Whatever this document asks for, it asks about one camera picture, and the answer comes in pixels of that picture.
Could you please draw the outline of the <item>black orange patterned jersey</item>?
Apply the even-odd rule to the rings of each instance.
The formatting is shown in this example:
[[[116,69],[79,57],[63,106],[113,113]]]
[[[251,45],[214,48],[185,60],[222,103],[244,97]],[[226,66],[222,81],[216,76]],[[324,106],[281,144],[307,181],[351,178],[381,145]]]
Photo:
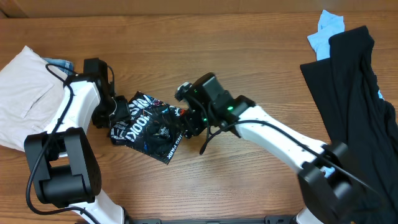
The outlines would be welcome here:
[[[109,133],[111,142],[168,164],[184,135],[180,117],[185,110],[140,91],[128,107],[131,119],[113,125]]]

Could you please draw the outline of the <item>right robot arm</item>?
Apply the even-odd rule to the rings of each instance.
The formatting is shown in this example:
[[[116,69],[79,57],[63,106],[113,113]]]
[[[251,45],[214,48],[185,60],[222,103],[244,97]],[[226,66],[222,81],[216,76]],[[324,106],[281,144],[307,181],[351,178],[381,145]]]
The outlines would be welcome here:
[[[185,82],[175,98],[189,106],[181,117],[187,137],[206,132],[201,152],[214,137],[231,132],[263,147],[296,173],[305,206],[292,223],[343,223],[356,212],[365,184],[346,144],[326,144],[296,132],[249,98],[233,98],[214,73]]]

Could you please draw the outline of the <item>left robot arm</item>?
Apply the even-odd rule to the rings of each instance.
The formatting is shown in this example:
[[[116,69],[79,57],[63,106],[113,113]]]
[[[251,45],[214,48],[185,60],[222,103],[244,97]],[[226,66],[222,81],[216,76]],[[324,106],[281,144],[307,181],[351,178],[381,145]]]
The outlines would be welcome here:
[[[126,209],[102,189],[100,166],[86,136],[89,124],[111,128],[131,119],[127,99],[116,94],[113,69],[88,58],[83,73],[59,80],[65,95],[54,119],[24,141],[30,169],[27,206],[38,215],[73,211],[87,223],[132,223]]]

